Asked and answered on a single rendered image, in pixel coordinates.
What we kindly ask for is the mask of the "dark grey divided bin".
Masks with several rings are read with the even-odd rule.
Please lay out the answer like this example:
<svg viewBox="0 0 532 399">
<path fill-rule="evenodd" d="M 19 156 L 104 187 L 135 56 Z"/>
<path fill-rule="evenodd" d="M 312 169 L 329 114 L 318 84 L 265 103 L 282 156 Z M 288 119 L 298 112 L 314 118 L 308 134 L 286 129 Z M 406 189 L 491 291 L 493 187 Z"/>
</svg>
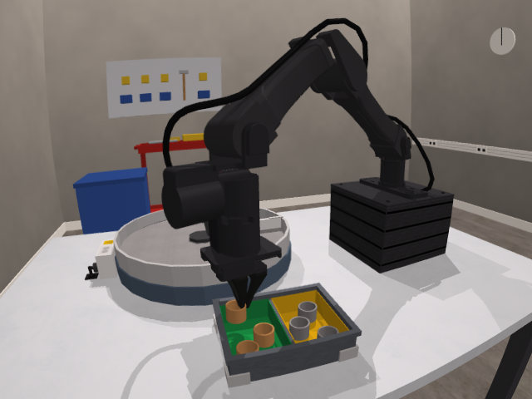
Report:
<svg viewBox="0 0 532 399">
<path fill-rule="evenodd" d="M 313 290 L 318 291 L 349 330 L 326 337 L 295 343 L 271 298 L 296 293 L 305 293 Z M 254 382 L 337 362 L 339 351 L 355 347 L 357 337 L 362 335 L 362 330 L 350 319 L 320 283 L 256 293 L 252 301 L 267 298 L 292 344 L 233 356 L 230 351 L 229 341 L 219 306 L 225 305 L 228 301 L 236 299 L 235 297 L 212 299 L 220 341 L 224 352 L 224 359 L 230 376 L 249 372 L 250 381 Z"/>
</svg>

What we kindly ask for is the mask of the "yellow bin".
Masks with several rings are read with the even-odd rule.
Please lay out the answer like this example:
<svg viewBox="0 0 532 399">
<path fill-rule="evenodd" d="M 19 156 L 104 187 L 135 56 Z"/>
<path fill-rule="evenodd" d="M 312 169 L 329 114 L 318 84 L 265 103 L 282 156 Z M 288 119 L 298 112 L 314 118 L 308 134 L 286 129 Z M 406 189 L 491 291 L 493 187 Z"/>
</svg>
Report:
<svg viewBox="0 0 532 399">
<path fill-rule="evenodd" d="M 342 322 L 342 320 L 338 317 L 338 315 L 330 308 L 330 306 L 323 299 L 323 297 L 318 293 L 317 290 L 313 290 L 313 291 L 309 291 L 305 293 L 296 293 L 292 295 L 276 297 L 276 298 L 271 298 L 271 299 L 274 302 L 273 303 L 274 306 L 276 305 L 275 307 L 278 310 L 278 313 L 280 317 L 282 318 L 283 322 L 286 323 L 284 324 L 286 328 L 288 329 L 288 331 L 289 331 L 289 320 L 291 318 L 298 316 L 298 305 L 301 302 L 310 301 L 318 305 L 317 319 L 315 322 L 310 323 L 308 338 L 302 341 L 296 341 L 293 339 L 295 343 L 316 339 L 318 329 L 322 326 L 333 326 L 340 333 L 349 330 L 346 327 L 346 325 Z"/>
</svg>

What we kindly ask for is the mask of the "bronze bushing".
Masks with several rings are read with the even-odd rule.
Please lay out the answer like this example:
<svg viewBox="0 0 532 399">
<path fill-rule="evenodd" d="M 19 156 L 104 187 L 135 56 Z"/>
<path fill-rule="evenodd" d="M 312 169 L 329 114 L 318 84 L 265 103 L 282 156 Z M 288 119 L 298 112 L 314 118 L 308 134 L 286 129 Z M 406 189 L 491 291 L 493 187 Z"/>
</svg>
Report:
<svg viewBox="0 0 532 399">
<path fill-rule="evenodd" d="M 238 310 L 233 310 L 238 309 Z M 229 323 L 240 324 L 246 320 L 246 304 L 240 309 L 236 300 L 228 301 L 225 304 L 226 320 Z"/>
<path fill-rule="evenodd" d="M 258 323 L 253 330 L 254 341 L 258 343 L 259 347 L 271 347 L 274 344 L 274 326 L 272 324 Z"/>
<path fill-rule="evenodd" d="M 244 340 L 242 342 L 239 342 L 236 346 L 237 354 L 243 354 L 247 352 L 257 352 L 257 351 L 259 351 L 259 345 L 255 341 L 252 341 L 252 340 Z"/>
</svg>

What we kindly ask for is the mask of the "grey round turntable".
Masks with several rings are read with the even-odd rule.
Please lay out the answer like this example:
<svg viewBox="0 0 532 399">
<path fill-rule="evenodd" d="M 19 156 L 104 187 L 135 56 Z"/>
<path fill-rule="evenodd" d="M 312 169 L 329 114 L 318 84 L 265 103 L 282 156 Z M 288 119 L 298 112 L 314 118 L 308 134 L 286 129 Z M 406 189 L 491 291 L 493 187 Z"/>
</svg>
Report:
<svg viewBox="0 0 532 399">
<path fill-rule="evenodd" d="M 281 247 L 282 258 L 262 260 L 267 276 L 256 293 L 288 271 L 292 246 L 290 227 L 282 215 L 259 208 L 259 221 L 260 236 Z M 123 225 L 114 239 L 102 240 L 85 280 L 96 279 L 98 274 L 100 279 L 117 278 L 118 274 L 128 290 L 151 302 L 212 305 L 212 299 L 234 295 L 228 282 L 220 282 L 210 263 L 200 257 L 200 249 L 208 246 L 204 224 L 173 229 L 164 210 L 156 211 Z"/>
</svg>

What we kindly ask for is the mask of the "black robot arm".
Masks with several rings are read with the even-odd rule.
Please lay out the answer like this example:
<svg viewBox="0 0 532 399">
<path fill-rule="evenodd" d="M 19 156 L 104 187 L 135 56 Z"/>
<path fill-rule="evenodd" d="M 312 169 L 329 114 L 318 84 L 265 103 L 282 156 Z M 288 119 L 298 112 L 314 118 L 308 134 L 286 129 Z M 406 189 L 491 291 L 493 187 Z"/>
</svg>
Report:
<svg viewBox="0 0 532 399">
<path fill-rule="evenodd" d="M 406 199 L 428 196 L 428 191 L 405 185 L 410 137 L 380 107 L 368 89 L 365 62 L 334 29 L 307 40 L 250 93 L 225 105 L 207 123 L 209 160 L 164 169 L 161 198 L 172 228 L 204 223 L 210 246 L 220 254 L 219 218 L 241 217 L 245 223 L 259 214 L 259 176 L 249 169 L 268 166 L 275 130 L 309 87 L 344 108 L 381 159 L 380 177 L 360 179 L 361 184 Z"/>
</svg>

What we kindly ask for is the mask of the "green bin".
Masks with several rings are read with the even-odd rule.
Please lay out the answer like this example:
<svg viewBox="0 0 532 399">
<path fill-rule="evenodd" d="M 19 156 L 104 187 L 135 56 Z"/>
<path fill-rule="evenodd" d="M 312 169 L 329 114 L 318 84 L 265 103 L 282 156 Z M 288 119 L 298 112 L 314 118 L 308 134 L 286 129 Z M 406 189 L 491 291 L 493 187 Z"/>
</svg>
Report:
<svg viewBox="0 0 532 399">
<path fill-rule="evenodd" d="M 260 347 L 259 351 L 292 344 L 268 298 L 252 301 L 249 308 L 246 308 L 246 320 L 240 324 L 229 323 L 226 320 L 225 305 L 219 307 L 232 356 L 236 355 L 236 346 L 239 342 L 254 340 L 253 329 L 258 323 L 270 323 L 274 326 L 274 344 L 271 347 Z"/>
</svg>

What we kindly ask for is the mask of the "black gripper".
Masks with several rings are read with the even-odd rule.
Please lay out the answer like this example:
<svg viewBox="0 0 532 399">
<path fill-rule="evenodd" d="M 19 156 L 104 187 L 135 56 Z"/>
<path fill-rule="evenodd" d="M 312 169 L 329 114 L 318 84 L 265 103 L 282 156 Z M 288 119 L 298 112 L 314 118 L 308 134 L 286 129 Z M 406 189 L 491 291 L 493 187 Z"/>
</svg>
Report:
<svg viewBox="0 0 532 399">
<path fill-rule="evenodd" d="M 248 220 L 242 223 L 241 217 L 228 219 L 221 216 L 221 253 L 217 253 L 211 246 L 200 249 L 201 258 L 210 263 L 217 279 L 221 282 L 228 281 L 241 309 L 245 304 L 246 308 L 249 308 L 255 293 L 267 276 L 267 265 L 262 260 L 282 257 L 282 249 L 279 246 L 260 236 L 259 214 L 248 216 Z M 247 292 L 248 276 L 250 284 Z"/>
</svg>

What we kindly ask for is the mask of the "grey metal bushing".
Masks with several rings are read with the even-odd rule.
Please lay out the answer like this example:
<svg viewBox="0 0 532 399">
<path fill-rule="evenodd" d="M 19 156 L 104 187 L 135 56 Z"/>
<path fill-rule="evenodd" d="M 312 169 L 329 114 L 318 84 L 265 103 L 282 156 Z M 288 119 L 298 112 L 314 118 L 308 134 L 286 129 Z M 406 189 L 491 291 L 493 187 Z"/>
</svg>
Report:
<svg viewBox="0 0 532 399">
<path fill-rule="evenodd" d="M 317 304 L 305 301 L 298 305 L 298 316 L 307 318 L 310 323 L 313 323 L 317 319 Z"/>
<path fill-rule="evenodd" d="M 339 331 L 335 327 L 333 327 L 333 326 L 322 326 L 322 327 L 320 327 L 318 329 L 317 338 L 326 337 L 326 336 L 333 335 L 333 334 L 336 334 L 336 333 L 339 333 Z"/>
<path fill-rule="evenodd" d="M 294 317 L 289 321 L 289 331 L 296 341 L 302 341 L 309 336 L 310 322 L 305 317 Z"/>
</svg>

